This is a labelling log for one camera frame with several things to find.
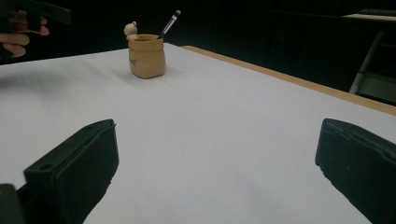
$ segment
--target dark background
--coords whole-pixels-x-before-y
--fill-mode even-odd
[[[49,19],[49,36],[30,35],[26,55],[0,63],[125,49],[127,23],[137,21],[139,34],[159,35],[179,9],[165,42],[208,49],[341,91],[349,91],[378,30],[387,31],[383,42],[390,48],[378,51],[372,69],[396,64],[394,23],[341,17],[364,8],[396,9],[394,0],[47,2],[71,9],[72,25]]]

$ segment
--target stylus pen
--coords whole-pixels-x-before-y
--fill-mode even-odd
[[[168,32],[169,28],[173,25],[173,23],[177,20],[177,17],[180,15],[180,10],[177,10],[175,14],[172,16],[171,20],[168,22],[168,24],[165,26],[163,29],[163,32],[158,36],[157,39],[163,39],[163,37],[166,35],[166,32]]]

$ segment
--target table edge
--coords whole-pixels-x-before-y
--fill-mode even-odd
[[[293,76],[290,76],[290,75],[287,75],[284,73],[280,73],[280,72],[277,72],[275,70],[271,70],[271,69],[268,69],[265,67],[261,67],[261,66],[258,66],[258,65],[252,64],[252,63],[246,63],[246,62],[237,60],[235,58],[224,56],[224,55],[221,55],[221,54],[218,54],[218,53],[206,50],[206,49],[200,49],[200,48],[197,48],[194,46],[189,46],[189,45],[181,46],[181,47],[183,49],[188,49],[188,50],[194,51],[196,53],[200,53],[200,54],[203,54],[203,55],[206,55],[206,56],[218,59],[218,60],[222,60],[226,63],[233,63],[233,64],[239,65],[241,67],[245,67],[247,69],[254,70],[256,72],[260,72],[265,75],[269,75],[271,77],[276,77],[276,78],[306,87],[306,88],[314,90],[314,91],[320,91],[322,93],[334,96],[336,98],[348,101],[348,102],[356,104],[356,105],[362,105],[362,106],[365,106],[365,107],[368,107],[368,108],[371,108],[371,109],[374,109],[374,110],[377,110],[377,111],[380,111],[383,113],[387,113],[387,114],[396,116],[396,106],[393,106],[393,105],[387,105],[387,104],[384,104],[384,103],[381,103],[381,102],[378,102],[375,100],[361,97],[359,95],[354,95],[349,92],[339,91],[339,90],[331,88],[331,87],[323,86],[318,83],[307,81],[307,80],[304,80],[304,79],[301,79],[298,77],[293,77]]]

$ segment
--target pen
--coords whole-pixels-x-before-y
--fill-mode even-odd
[[[158,36],[157,39],[162,39],[165,36],[166,32],[168,32],[169,28],[171,28],[173,23],[177,20],[177,17],[180,15],[180,13],[181,13],[180,10],[177,10],[175,12],[175,14],[172,16],[171,20],[168,22],[168,24],[163,29],[163,32]]]

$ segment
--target small animal figurine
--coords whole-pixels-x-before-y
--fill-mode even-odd
[[[136,40],[139,38],[139,36],[137,35],[136,21],[126,24],[123,31],[126,35],[127,40]]]

